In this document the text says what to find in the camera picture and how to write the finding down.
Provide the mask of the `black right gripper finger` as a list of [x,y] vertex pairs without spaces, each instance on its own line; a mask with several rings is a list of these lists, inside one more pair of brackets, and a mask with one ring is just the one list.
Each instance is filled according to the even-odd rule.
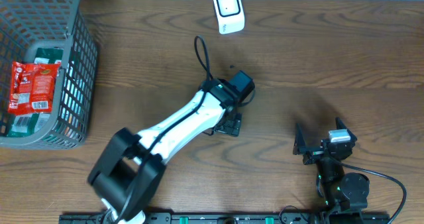
[[293,154],[301,155],[305,154],[307,151],[306,142],[300,127],[300,124],[295,125],[295,140],[293,144]]
[[351,141],[352,142],[356,142],[357,141],[357,137],[350,131],[350,129],[343,123],[343,121],[341,120],[340,117],[336,117],[335,118],[335,123],[336,123],[336,127],[337,129],[346,129],[347,133],[350,135],[351,137]]

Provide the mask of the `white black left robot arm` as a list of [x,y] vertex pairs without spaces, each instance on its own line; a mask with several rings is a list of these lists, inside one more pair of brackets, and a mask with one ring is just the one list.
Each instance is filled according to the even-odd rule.
[[253,79],[237,72],[229,81],[206,80],[180,110],[148,129],[116,132],[87,181],[107,207],[104,223],[144,223],[167,163],[197,135],[237,137],[242,115],[255,89]]

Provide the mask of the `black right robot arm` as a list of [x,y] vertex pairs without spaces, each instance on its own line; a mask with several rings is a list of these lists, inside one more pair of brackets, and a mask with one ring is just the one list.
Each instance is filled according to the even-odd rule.
[[295,126],[293,154],[302,155],[305,165],[316,165],[316,189],[326,208],[310,214],[308,223],[362,223],[360,212],[368,207],[369,179],[360,173],[345,173],[342,161],[352,154],[357,137],[340,118],[320,145],[309,146],[300,124]]

